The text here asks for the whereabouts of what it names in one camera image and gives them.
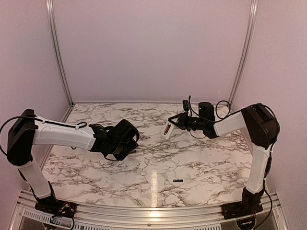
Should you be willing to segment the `white remote control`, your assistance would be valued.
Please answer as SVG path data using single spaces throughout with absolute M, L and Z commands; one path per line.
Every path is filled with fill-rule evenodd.
M 172 132 L 173 132 L 174 127 L 175 126 L 171 122 L 167 121 L 165 126 L 164 126 L 164 128 L 163 128 L 163 130 L 162 130 L 161 138 L 169 139 L 171 134 L 172 134 Z

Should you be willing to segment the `white battery cover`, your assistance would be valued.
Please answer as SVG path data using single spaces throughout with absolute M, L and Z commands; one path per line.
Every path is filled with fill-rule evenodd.
M 102 178 L 101 181 L 99 182 L 100 187 L 104 187 L 105 183 L 107 182 L 107 178 Z

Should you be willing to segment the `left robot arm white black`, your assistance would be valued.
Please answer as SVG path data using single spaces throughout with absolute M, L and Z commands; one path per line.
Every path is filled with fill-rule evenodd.
M 11 121 L 14 124 L 7 135 L 7 149 L 2 153 L 17 167 L 37 202 L 50 213 L 57 213 L 61 206 L 32 156 L 33 145 L 72 147 L 98 152 L 105 158 L 113 155 L 115 161 L 122 161 L 138 147 L 140 137 L 137 128 L 126 119 L 107 127 L 85 122 L 72 125 L 36 116 L 33 109 L 26 109 L 21 116 L 8 119 L 4 125 Z

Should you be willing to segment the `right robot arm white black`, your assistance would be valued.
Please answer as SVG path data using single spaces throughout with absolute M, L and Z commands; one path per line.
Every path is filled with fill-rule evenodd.
M 188 132 L 200 130 L 209 139 L 238 130 L 247 136 L 253 158 L 237 209 L 243 215 L 249 214 L 265 192 L 266 177 L 271 169 L 272 151 L 280 132 L 274 112 L 268 106 L 256 103 L 216 119 L 217 108 L 210 102 L 199 103 L 195 112 L 190 101 L 184 100 L 183 108 L 184 112 L 168 118 L 163 131 L 165 138 L 169 138 L 175 127 Z

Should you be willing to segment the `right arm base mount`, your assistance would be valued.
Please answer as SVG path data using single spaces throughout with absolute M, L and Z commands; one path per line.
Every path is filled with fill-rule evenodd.
M 257 203 L 253 206 L 243 206 L 243 202 L 233 202 L 221 205 L 224 219 L 235 219 L 248 215 L 254 215 L 263 210 L 262 204 Z

